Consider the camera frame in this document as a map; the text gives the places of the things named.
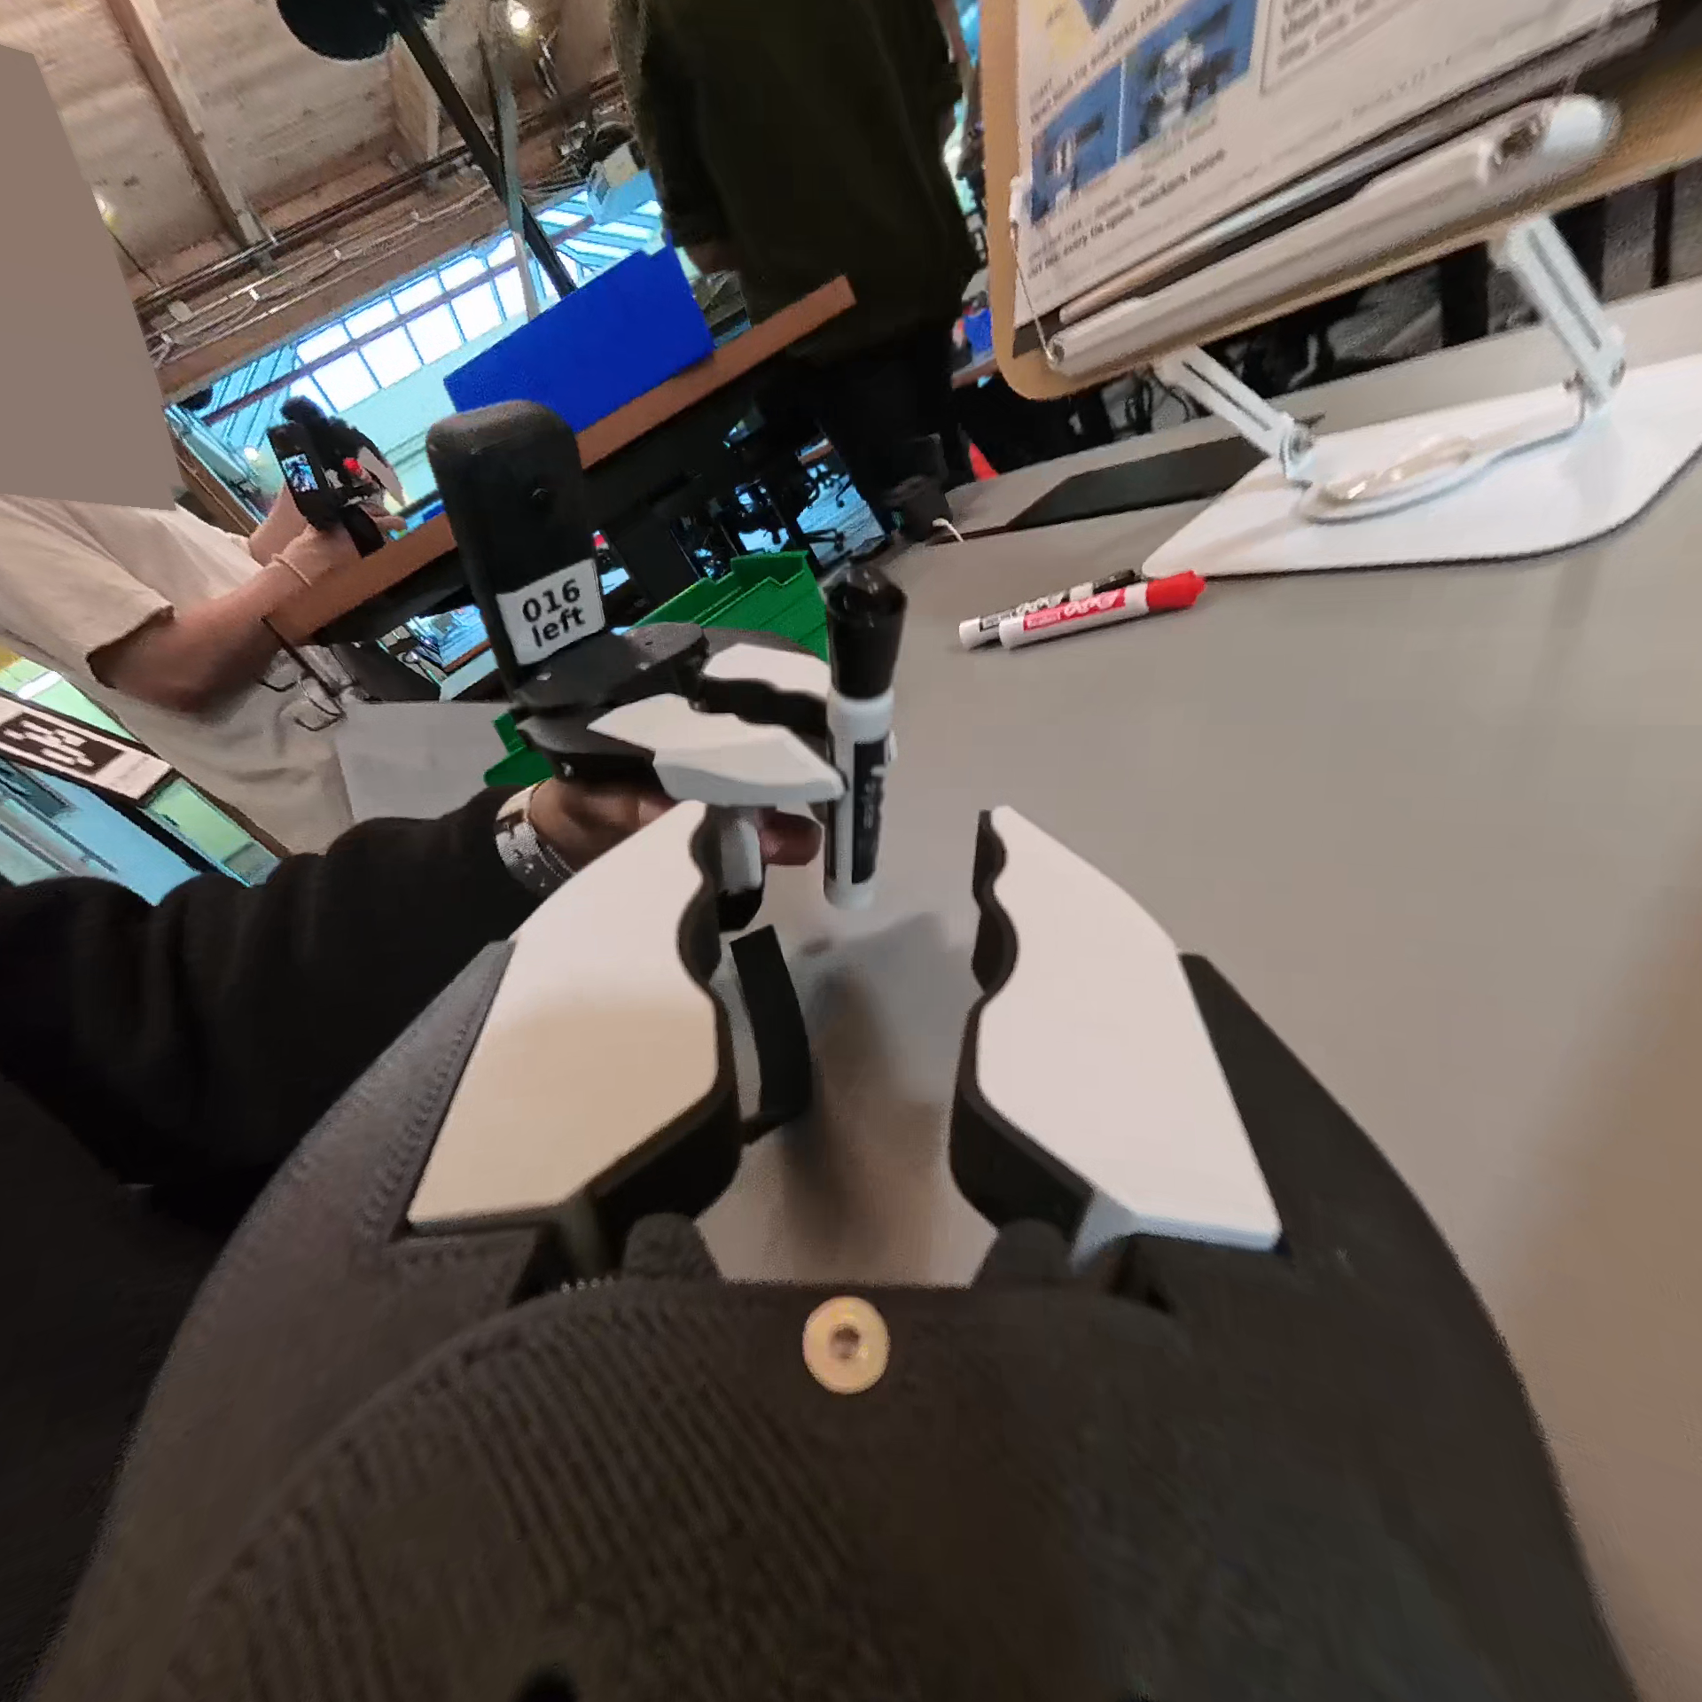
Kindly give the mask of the another person's forearm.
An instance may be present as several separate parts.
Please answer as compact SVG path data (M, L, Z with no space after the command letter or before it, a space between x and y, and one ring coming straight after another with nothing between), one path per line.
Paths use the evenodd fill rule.
M343 530L307 526L284 547L258 555L237 547L248 575L236 588L186 608L168 606L92 652L93 676L107 689L180 713L211 711L259 685L291 643L278 611L298 594L355 562Z

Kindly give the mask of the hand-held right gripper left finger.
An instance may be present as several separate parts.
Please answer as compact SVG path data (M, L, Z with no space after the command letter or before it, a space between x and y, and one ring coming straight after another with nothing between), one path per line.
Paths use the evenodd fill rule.
M620 1250L643 1218L712 1208L741 1162L719 957L715 821L679 802L513 935L409 1227Z

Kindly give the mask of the person's left forearm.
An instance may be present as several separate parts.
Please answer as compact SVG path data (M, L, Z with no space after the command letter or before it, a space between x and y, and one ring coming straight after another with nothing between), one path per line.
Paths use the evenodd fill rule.
M261 885L4 894L4 1206L53 1168L193 1212L251 1202L360 1073L540 898L499 853L519 794L373 821Z

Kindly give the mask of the printed instruction sheet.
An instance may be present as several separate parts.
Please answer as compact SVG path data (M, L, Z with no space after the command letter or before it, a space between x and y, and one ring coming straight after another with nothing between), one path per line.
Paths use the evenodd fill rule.
M1389 169L1606 56L1658 3L1013 3L1015 321Z

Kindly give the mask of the black dry-erase marker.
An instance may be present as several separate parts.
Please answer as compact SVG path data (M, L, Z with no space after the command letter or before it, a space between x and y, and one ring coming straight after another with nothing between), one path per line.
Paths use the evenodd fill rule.
M880 872L904 589L876 565L854 566L825 595L828 749L844 789L824 829L824 891L837 907L874 901Z
M1131 588L1131 586L1139 583L1141 578L1144 578L1144 573L1137 566L1136 568L1129 568L1129 566L1128 568L1116 568L1112 573L1103 575L1097 581L1081 581L1076 586L1071 586L1071 588L1065 588L1065 589L1058 589L1058 592L1049 592L1043 595L1023 600L1023 601L1020 601L1012 608L1005 608L1005 609L972 616L968 620L963 620L958 624L960 646L966 648L966 649L986 648L986 646L995 643L1000 640L1000 635L1001 635L1000 631L1001 631L1001 627L1008 620L1022 620L1022 617L1027 617L1033 611L1052 609L1056 606L1071 603L1071 601L1090 600L1093 595L1112 592L1112 589L1125 589L1125 588Z

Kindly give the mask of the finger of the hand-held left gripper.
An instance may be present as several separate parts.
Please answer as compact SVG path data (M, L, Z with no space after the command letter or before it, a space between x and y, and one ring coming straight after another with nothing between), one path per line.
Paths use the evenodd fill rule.
M595 716L588 734L647 751L657 786L677 802L805 805L837 802L845 777L795 732L687 698L638 698Z
M812 652L758 641L715 648L698 675L698 706L758 729L828 744L831 666Z

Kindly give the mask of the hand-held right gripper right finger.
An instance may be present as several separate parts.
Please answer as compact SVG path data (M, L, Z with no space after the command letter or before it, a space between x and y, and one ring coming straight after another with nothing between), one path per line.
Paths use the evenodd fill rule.
M1052 1226L1075 1263L1131 1236L1275 1251L1280 1208L1167 930L1005 803L977 822L972 894L950 1105L968 1206Z

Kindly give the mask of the brown table black legs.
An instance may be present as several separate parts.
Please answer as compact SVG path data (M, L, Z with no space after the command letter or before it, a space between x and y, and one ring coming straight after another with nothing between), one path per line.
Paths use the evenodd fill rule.
M755 374L776 355L850 312L856 299L852 281L836 277L595 421L580 436L584 471L629 462L640 445L707 421L710 402L747 394ZM462 606L470 598L453 520L439 512L358 565L298 588L272 614L269 626L292 646L373 641L419 614Z

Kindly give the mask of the large blue plastic bin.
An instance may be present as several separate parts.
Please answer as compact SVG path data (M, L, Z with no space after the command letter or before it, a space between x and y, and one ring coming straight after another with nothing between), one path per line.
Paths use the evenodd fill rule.
M713 357L674 247L632 252L445 380L457 412L534 401L586 427Z

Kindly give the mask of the red dry-erase marker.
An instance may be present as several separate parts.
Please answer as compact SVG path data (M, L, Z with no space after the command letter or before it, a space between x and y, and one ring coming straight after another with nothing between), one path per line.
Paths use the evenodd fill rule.
M1204 588L1207 581L1196 570L1181 570L1153 581L1141 579L1131 588L1104 592L1090 600L1067 601L1022 620L1008 620L997 641L1005 649L1022 649L1063 635L1191 609L1199 601Z

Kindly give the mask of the green plastic bin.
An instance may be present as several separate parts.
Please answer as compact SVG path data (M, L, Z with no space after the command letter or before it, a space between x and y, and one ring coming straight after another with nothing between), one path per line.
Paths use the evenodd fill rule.
M829 658L824 592L812 557L803 550L736 557L719 573L695 581L617 630L659 624L769 633L824 662Z

